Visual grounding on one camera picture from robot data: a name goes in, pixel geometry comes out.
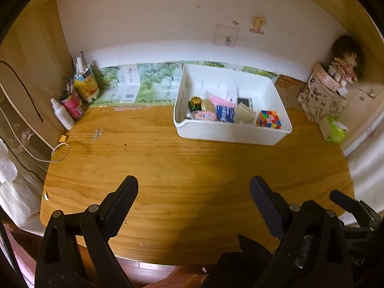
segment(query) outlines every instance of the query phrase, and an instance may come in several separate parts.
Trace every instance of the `phone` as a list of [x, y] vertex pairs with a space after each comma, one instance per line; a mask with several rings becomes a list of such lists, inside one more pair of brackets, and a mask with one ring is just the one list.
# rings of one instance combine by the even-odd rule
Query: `phone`
[[250, 97], [238, 97], [237, 104], [243, 103], [245, 106], [253, 109], [252, 99]]

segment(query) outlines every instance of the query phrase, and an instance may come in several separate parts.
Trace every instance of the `white cable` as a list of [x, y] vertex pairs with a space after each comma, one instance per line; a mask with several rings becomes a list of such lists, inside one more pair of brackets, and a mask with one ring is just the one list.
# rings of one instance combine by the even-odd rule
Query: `white cable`
[[[313, 76], [318, 80], [318, 82], [321, 84], [321, 86], [322, 86], [323, 88], [325, 88], [325, 86], [320, 82], [319, 78], [317, 78], [316, 75], [313, 75]], [[308, 81], [308, 89], [310, 90], [310, 92], [312, 93], [312, 95], [313, 95], [314, 97], [317, 97], [318, 99], [323, 99], [323, 98], [321, 98], [321, 97], [318, 97], [314, 92], [312, 92], [310, 84], [311, 84], [311, 80]], [[340, 99], [330, 99], [330, 98], [326, 98], [325, 100], [326, 100], [326, 101], [339, 101]]]
[[8, 122], [8, 125], [9, 125], [9, 127], [11, 128], [11, 131], [12, 131], [13, 135], [14, 135], [14, 136], [16, 137], [16, 139], [19, 141], [19, 143], [21, 144], [21, 146], [26, 150], [26, 152], [27, 152], [28, 154], [31, 155], [32, 158], [34, 158], [34, 159], [36, 159], [36, 160], [38, 160], [38, 161], [41, 161], [41, 162], [51, 162], [51, 163], [55, 163], [55, 162], [61, 162], [61, 161], [63, 161], [63, 159], [64, 159], [64, 158], [68, 155], [68, 153], [70, 152], [70, 146], [69, 146], [67, 143], [64, 143], [64, 142], [63, 142], [63, 143], [59, 143], [59, 145], [57, 145], [57, 146], [53, 149], [52, 154], [51, 154], [51, 157], [52, 157], [52, 156], [53, 156], [53, 153], [56, 152], [56, 150], [59, 149], [61, 146], [67, 146], [67, 147], [68, 147], [68, 151], [65, 153], [64, 157], [61, 158], [60, 160], [42, 160], [42, 159], [36, 158], [34, 155], [32, 155], [32, 154], [29, 152], [28, 149], [26, 149], [26, 147], [24, 146], [24, 144], [22, 143], [22, 141], [20, 141], [20, 140], [18, 139], [18, 137], [17, 137], [16, 134], [15, 134], [15, 131], [12, 129], [12, 125], [11, 125], [11, 123], [9, 122], [8, 118], [6, 117], [5, 113], [3, 112], [3, 110], [2, 110], [1, 108], [0, 108], [0, 111], [1, 111], [2, 114], [4, 115], [5, 120]]

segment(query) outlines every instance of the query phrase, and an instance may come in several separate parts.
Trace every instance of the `white bottle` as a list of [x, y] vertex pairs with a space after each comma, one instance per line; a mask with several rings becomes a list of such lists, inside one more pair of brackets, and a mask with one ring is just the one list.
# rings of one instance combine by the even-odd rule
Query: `white bottle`
[[57, 119], [60, 120], [64, 128], [67, 130], [72, 129], [74, 126], [74, 121], [64, 106], [60, 105], [59, 102], [54, 98], [51, 98], [51, 103], [54, 109], [54, 114], [56, 115]]

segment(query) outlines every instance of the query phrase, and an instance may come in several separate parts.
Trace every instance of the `small blue box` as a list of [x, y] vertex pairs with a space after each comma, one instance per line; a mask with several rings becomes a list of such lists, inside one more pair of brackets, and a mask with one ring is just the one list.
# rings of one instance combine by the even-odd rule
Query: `small blue box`
[[217, 120], [222, 122], [234, 122], [235, 109], [226, 106], [216, 106]]

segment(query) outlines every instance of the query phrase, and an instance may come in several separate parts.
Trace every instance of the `pink can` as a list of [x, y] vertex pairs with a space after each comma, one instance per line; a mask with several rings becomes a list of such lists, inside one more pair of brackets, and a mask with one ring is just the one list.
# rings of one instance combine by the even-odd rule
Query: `pink can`
[[76, 91], [73, 91], [66, 99], [60, 101], [60, 104], [64, 106], [74, 120], [80, 119], [84, 114], [85, 107], [83, 101]]

